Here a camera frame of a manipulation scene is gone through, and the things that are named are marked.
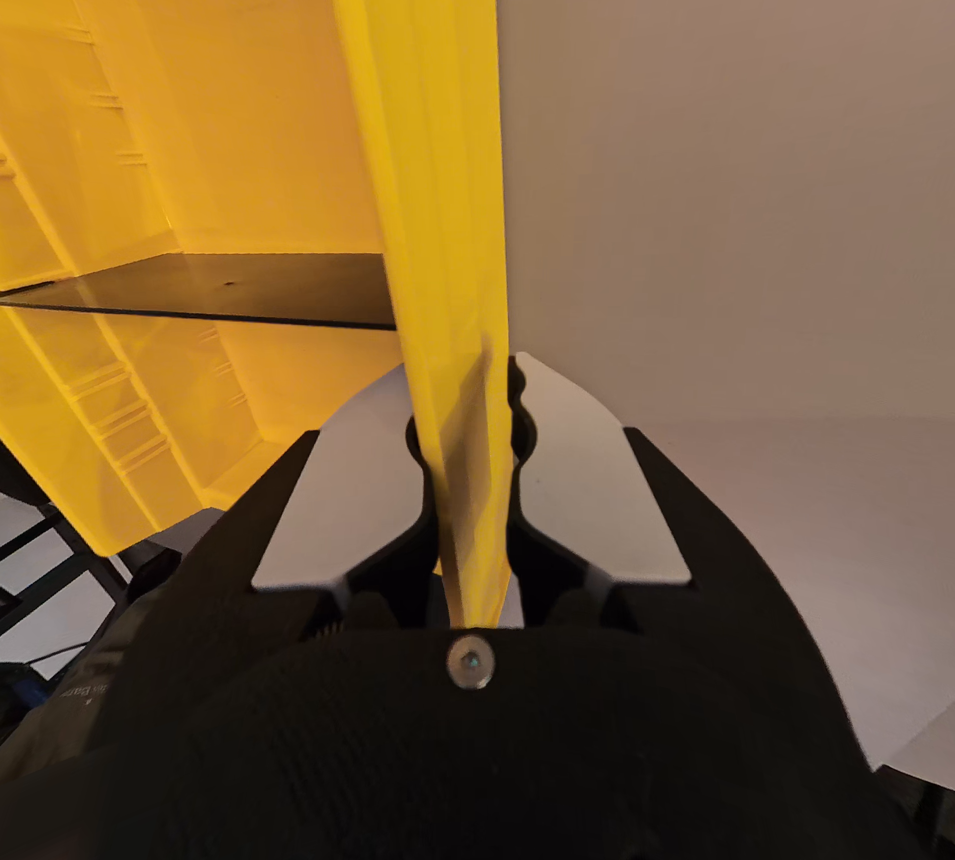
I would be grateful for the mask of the black bin divider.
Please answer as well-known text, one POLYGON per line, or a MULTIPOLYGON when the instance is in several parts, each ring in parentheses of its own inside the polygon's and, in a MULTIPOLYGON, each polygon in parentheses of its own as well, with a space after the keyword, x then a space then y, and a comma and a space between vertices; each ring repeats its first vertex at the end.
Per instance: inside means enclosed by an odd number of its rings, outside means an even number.
POLYGON ((395 331, 375 254, 164 254, 2 293, 7 308, 395 331))

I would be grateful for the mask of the black metal frame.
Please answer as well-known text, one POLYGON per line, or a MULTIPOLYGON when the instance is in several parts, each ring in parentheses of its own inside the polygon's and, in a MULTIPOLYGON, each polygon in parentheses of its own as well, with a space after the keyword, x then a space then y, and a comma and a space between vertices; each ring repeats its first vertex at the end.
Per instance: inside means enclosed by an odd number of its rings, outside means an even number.
POLYGON ((113 557, 97 555, 5 446, 1 448, 1 490, 3 503, 17 503, 33 517, 32 523, 17 533, 2 528, 2 635, 86 575, 113 604, 121 604, 152 591, 181 566, 183 556, 179 552, 152 541, 137 543, 120 554, 117 563, 113 557), (33 580, 9 580, 6 571, 10 561, 47 537, 58 545, 54 563, 33 580))

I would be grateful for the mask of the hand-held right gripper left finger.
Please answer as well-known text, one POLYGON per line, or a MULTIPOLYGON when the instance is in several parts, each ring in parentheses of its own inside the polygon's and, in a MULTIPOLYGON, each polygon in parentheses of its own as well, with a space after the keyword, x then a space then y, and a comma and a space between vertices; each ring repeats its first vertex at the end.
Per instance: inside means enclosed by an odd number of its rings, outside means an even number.
POLYGON ((341 611, 370 591, 393 611, 425 611, 438 545, 432 476, 398 365, 320 430, 252 587, 326 591, 341 611))

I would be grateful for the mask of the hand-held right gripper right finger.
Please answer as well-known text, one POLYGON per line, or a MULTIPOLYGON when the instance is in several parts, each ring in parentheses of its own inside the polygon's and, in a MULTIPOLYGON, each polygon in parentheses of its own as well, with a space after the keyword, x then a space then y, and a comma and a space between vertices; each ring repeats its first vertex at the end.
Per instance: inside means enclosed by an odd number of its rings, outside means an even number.
POLYGON ((567 591, 603 608, 621 588, 688 586, 690 569, 613 413, 526 352, 510 359, 508 404, 507 558, 521 612, 550 613, 567 591))

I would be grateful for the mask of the yellow plastic bin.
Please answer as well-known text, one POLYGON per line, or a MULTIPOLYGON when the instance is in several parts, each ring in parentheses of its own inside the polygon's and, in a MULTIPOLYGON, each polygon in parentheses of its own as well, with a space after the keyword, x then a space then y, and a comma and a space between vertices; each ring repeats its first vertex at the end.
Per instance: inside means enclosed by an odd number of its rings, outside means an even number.
POLYGON ((227 508, 395 365, 452 622, 511 471, 496 0, 2 0, 2 293, 164 254, 375 254, 395 331, 2 306, 2 444, 101 556, 227 508))

